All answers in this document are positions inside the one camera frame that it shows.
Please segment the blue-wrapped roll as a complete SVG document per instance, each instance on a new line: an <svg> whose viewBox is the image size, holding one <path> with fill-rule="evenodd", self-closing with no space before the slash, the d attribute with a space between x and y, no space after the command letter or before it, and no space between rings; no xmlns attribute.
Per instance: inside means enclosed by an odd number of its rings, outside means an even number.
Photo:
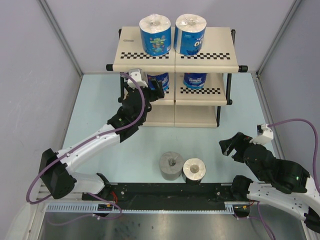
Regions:
<svg viewBox="0 0 320 240"><path fill-rule="evenodd" d="M167 91L169 86L170 86L170 78L169 78L169 73L165 72L165 73L154 73L154 72L150 72L147 73L147 80L148 80L148 85L150 87L151 90L154 90L155 87L153 86L151 80L152 79L156 79L163 88L163 91Z"/></svg>
<svg viewBox="0 0 320 240"><path fill-rule="evenodd" d="M181 55L196 55L202 48L207 21L196 14L182 14L175 22L174 50Z"/></svg>
<svg viewBox="0 0 320 240"><path fill-rule="evenodd" d="M162 56L171 50L171 21L164 15L151 14L139 21L142 48L150 56Z"/></svg>

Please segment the blue Tempo paper roll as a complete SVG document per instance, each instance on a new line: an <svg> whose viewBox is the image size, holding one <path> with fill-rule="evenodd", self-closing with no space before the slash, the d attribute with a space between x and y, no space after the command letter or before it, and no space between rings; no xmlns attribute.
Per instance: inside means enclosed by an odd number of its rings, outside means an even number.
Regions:
<svg viewBox="0 0 320 240"><path fill-rule="evenodd" d="M202 89L207 79L207 73L184 73L183 84L190 89Z"/></svg>

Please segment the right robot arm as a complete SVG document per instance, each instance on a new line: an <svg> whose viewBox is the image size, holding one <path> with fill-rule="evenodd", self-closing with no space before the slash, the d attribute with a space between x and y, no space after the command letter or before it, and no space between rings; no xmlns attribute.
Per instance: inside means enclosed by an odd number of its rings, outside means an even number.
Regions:
<svg viewBox="0 0 320 240"><path fill-rule="evenodd" d="M312 231L320 231L320 194L314 179L300 164L276 158L265 144L274 138L264 130L256 137L242 132L219 141L221 152L236 162L246 164L258 181L243 175L233 179L230 194L237 200L244 198L266 203L303 221Z"/></svg>

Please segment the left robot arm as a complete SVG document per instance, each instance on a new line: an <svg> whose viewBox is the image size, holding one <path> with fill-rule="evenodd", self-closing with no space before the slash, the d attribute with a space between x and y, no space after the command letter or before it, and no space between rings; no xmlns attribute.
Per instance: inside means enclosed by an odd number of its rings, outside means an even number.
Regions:
<svg viewBox="0 0 320 240"><path fill-rule="evenodd" d="M151 103L164 98L162 83L155 78L144 81L130 76L127 95L121 107L99 130L79 143L57 152L51 148L42 153L40 179L54 199L62 199L71 192L94 194L105 200L111 188L101 173L78 173L77 168L107 147L120 144L135 134L152 110Z"/></svg>

